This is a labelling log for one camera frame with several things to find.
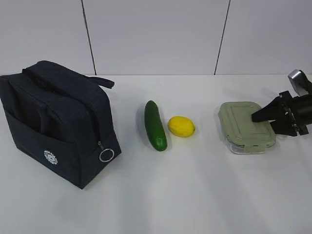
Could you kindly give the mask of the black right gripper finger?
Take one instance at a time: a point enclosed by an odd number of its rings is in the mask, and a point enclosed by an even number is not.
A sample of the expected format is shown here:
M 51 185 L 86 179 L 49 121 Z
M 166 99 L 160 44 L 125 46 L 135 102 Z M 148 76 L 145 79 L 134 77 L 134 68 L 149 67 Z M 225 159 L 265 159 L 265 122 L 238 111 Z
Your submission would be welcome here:
M 270 125 L 277 135 L 296 136 L 296 130 L 289 119 L 277 119 L 270 122 Z
M 268 105 L 252 114 L 253 122 L 263 122 L 269 120 L 277 120 L 283 114 L 281 107 L 281 98 L 276 97 Z

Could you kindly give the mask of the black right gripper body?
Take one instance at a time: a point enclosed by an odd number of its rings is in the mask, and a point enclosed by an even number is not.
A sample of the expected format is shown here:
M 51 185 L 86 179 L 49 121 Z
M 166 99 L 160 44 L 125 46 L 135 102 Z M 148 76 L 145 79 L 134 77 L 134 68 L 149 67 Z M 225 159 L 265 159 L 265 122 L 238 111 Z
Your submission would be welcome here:
M 289 91 L 279 94 L 284 116 L 282 119 L 289 119 L 296 136 L 308 135 L 308 125 L 312 123 L 312 95 L 292 97 Z

